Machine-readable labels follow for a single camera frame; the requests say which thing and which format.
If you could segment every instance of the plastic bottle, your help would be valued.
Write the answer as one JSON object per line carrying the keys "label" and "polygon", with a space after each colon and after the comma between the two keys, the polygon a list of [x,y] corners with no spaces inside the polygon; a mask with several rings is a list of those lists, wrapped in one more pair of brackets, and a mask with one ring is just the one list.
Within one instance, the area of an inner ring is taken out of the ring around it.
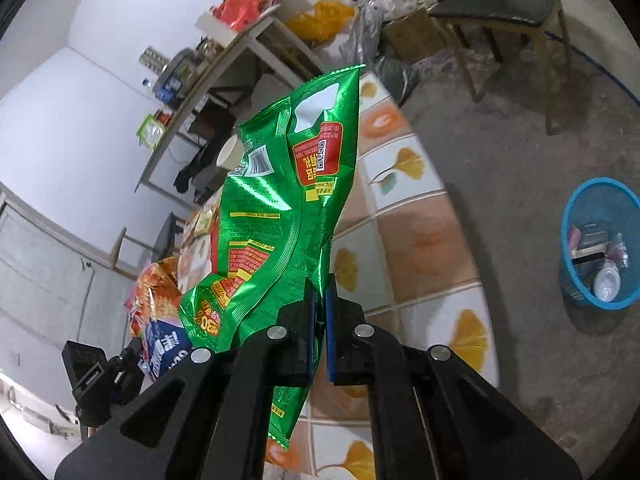
{"label": "plastic bottle", "polygon": [[620,291],[620,273],[618,266],[605,258],[604,264],[593,280],[593,293],[596,298],[605,303],[616,299]]}

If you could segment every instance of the green package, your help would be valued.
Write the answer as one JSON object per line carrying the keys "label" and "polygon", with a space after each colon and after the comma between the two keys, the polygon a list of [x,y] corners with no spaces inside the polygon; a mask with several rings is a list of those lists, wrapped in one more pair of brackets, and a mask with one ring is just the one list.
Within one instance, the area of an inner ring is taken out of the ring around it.
{"label": "green package", "polygon": [[[320,76],[240,126],[244,156],[222,192],[217,271],[180,302],[194,346],[242,344],[302,299],[307,277],[324,294],[332,234],[353,184],[359,72]],[[306,393],[274,389],[269,433],[287,449]]]}

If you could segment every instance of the black seat cushion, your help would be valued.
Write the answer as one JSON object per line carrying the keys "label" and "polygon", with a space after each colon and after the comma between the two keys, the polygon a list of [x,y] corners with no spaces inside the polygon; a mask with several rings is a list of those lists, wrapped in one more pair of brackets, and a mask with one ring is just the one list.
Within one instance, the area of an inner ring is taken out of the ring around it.
{"label": "black seat cushion", "polygon": [[551,15],[554,0],[444,0],[432,7],[434,18],[500,20],[538,27]]}

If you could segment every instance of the yellow plastic bag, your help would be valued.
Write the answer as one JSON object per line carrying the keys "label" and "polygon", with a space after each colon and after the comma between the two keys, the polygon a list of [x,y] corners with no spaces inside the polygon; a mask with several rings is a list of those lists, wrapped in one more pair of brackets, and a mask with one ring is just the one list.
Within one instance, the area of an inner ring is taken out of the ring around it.
{"label": "yellow plastic bag", "polygon": [[285,25],[301,40],[319,43],[338,34],[355,13],[353,7],[346,6],[340,0],[320,0],[313,10],[312,14],[297,13]]}

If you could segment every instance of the blue plastic basket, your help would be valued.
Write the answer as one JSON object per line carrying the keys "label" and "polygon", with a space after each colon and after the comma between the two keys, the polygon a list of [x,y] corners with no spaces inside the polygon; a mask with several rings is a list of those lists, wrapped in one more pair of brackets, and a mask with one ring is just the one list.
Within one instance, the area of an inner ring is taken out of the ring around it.
{"label": "blue plastic basket", "polygon": [[[622,233],[629,254],[629,268],[620,270],[620,292],[611,303],[600,301],[582,284],[571,262],[569,229],[591,222],[602,225],[610,238]],[[640,300],[640,200],[627,186],[612,178],[592,178],[580,184],[564,209],[560,245],[560,288],[575,304],[619,310]]]}

